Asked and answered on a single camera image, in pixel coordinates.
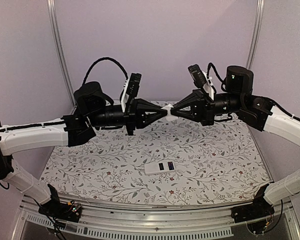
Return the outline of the purple AAA battery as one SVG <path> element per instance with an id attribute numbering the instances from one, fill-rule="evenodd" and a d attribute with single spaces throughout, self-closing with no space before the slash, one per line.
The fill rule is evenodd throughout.
<path id="1" fill-rule="evenodd" d="M 167 164 L 168 164 L 168 168 L 169 168 L 170 171 L 175 169 L 173 162 L 168 162 Z"/>

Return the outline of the white remote control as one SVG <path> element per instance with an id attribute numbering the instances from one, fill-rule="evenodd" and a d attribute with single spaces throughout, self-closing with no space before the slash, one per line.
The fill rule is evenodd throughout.
<path id="1" fill-rule="evenodd" d="M 153 162 L 153 163 L 148 163 L 144 165 L 144 173 L 146 175 L 155 175 L 155 174 L 164 174 L 164 173 L 170 173 L 174 172 L 176 170 L 175 164 L 174 165 L 174 170 L 169 170 L 168 167 L 168 162 L 173 162 L 173 161 L 161 161 L 161 162 Z"/>

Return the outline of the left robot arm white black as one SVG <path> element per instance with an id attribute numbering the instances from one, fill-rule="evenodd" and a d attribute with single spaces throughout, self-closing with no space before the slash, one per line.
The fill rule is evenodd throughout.
<path id="1" fill-rule="evenodd" d="M 16 187 L 32 197 L 53 216 L 64 213 L 57 191 L 40 183 L 24 170 L 13 154 L 44 147 L 75 147 L 84 145 L 100 129 L 125 127 L 128 135 L 167 116 L 166 109 L 143 99 L 137 99 L 139 84 L 131 84 L 125 106 L 115 105 L 96 82 L 83 84 L 74 93 L 77 108 L 73 114 L 47 122 L 24 125 L 2 125 L 0 122 L 0 181 Z"/>

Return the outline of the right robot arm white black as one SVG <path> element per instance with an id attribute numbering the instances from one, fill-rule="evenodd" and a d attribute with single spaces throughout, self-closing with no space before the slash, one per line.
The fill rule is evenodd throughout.
<path id="1" fill-rule="evenodd" d="M 223 93 L 207 90 L 210 74 L 203 73 L 197 64 L 189 66 L 188 71 L 196 89 L 173 105 L 171 115 L 211 126 L 216 116 L 234 113 L 248 126 L 300 147 L 300 118 L 271 98 L 253 95 L 254 74 L 251 70 L 228 66 L 225 78 L 220 81 Z"/>

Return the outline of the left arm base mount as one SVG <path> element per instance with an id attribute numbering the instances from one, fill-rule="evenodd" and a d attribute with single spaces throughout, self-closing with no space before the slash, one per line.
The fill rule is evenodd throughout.
<path id="1" fill-rule="evenodd" d="M 60 202 L 57 190 L 50 184 L 47 186 L 50 190 L 50 200 L 47 203 L 39 204 L 38 212 L 58 220 L 78 223 L 82 214 L 82 205 L 74 200 L 67 203 Z"/>

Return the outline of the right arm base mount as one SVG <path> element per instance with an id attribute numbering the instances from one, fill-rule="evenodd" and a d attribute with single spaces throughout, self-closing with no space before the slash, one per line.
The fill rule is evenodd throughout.
<path id="1" fill-rule="evenodd" d="M 231 209 L 231 217 L 235 223 L 252 221 L 259 218 L 271 217 L 275 210 L 271 204 L 264 199 L 266 188 L 270 184 L 263 185 L 256 193 L 252 203 L 245 204 Z M 248 230 L 256 235 L 264 234 L 270 225 L 269 220 L 249 223 Z"/>

